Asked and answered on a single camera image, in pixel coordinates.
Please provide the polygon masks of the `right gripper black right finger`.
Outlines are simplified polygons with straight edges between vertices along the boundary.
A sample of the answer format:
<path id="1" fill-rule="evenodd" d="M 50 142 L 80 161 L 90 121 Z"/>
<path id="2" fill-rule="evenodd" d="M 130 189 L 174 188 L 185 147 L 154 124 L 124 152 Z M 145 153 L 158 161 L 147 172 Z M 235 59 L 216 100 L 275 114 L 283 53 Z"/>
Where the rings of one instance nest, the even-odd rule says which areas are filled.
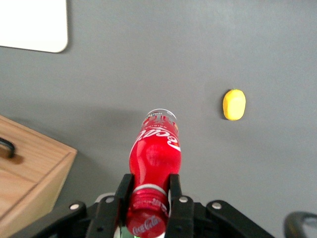
<path id="1" fill-rule="evenodd" d="M 194 237 L 194 202 L 182 194 L 180 177 L 177 174 L 169 176 L 171 195 L 171 212 L 165 231 L 165 238 Z"/>

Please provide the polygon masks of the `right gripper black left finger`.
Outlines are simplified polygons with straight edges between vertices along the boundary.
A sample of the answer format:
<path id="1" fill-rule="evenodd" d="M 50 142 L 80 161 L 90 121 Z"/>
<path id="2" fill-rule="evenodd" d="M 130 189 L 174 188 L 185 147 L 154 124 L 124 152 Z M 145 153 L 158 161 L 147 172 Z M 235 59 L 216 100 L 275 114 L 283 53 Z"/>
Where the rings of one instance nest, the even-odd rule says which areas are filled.
<path id="1" fill-rule="evenodd" d="M 125 174 L 114 195 L 99 200 L 85 237 L 120 238 L 124 226 L 129 198 L 133 191 L 134 176 Z"/>

